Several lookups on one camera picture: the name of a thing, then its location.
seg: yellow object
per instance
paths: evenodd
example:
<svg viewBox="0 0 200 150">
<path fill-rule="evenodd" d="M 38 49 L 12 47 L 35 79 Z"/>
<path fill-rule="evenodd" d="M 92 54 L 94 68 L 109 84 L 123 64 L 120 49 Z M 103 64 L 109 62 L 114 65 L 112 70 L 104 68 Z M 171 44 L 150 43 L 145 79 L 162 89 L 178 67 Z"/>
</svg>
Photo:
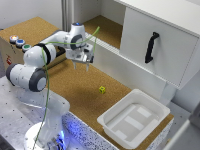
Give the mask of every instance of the yellow object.
<svg viewBox="0 0 200 150">
<path fill-rule="evenodd" d="M 101 86 L 101 87 L 99 88 L 99 92 L 100 92 L 101 94 L 104 94 L 104 93 L 106 92 L 106 88 L 103 87 L 103 86 Z"/>
</svg>

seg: green cable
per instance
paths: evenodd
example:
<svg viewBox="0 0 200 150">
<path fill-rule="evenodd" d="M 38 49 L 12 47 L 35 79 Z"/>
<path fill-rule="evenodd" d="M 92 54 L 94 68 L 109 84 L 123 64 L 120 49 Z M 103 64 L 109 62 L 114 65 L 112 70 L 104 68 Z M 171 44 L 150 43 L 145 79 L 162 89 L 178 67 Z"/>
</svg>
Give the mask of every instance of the green cable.
<svg viewBox="0 0 200 150">
<path fill-rule="evenodd" d="M 84 42 L 89 41 L 95 34 L 98 34 L 99 30 L 100 30 L 100 27 L 97 27 L 96 31 L 95 31 L 89 38 L 87 38 L 86 40 L 84 40 L 84 41 L 82 41 L 82 42 L 78 42 L 78 43 L 48 42 L 48 43 L 46 43 L 45 45 L 50 44 L 50 43 L 59 43 L 59 44 L 80 44 L 80 43 L 84 43 Z M 97 40 L 97 36 L 96 36 L 95 44 L 94 44 L 94 50 L 93 50 L 94 52 L 95 52 L 95 47 L 96 47 L 96 40 Z M 37 142 L 37 140 L 38 140 L 38 136 L 39 136 L 40 131 L 41 131 L 41 129 L 42 129 L 42 125 L 43 125 L 43 123 L 44 123 L 44 120 L 45 120 L 45 118 L 46 118 L 47 106 L 48 106 L 48 102 L 49 102 L 49 74 L 48 74 L 48 70 L 47 70 L 47 65 L 46 65 L 46 60 L 45 60 L 44 49 L 43 49 L 43 48 L 42 48 L 42 57 L 43 57 L 43 60 L 44 60 L 45 70 L 46 70 L 46 74 L 47 74 L 47 89 L 48 89 L 48 90 L 47 90 L 47 100 L 46 100 L 46 109 L 45 109 L 45 113 L 44 113 L 44 118 L 43 118 L 43 120 L 42 120 L 42 124 L 41 124 L 41 126 L 40 126 L 39 131 L 38 131 L 37 137 L 36 137 L 36 139 L 35 139 L 35 143 L 34 143 L 34 145 L 33 145 L 33 150 L 35 149 L 35 144 L 36 144 L 36 142 Z"/>
</svg>

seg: white cabinet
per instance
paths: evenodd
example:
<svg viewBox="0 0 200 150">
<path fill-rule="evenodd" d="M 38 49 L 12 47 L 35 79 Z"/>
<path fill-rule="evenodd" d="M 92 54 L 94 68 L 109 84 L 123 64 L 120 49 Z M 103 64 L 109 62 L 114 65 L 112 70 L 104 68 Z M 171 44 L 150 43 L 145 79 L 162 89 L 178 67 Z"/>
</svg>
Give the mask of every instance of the white cabinet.
<svg viewBox="0 0 200 150">
<path fill-rule="evenodd" d="M 159 37 L 154 40 L 153 60 L 145 63 L 153 32 Z M 127 8 L 120 54 L 179 86 L 197 41 L 196 36 Z"/>
</svg>

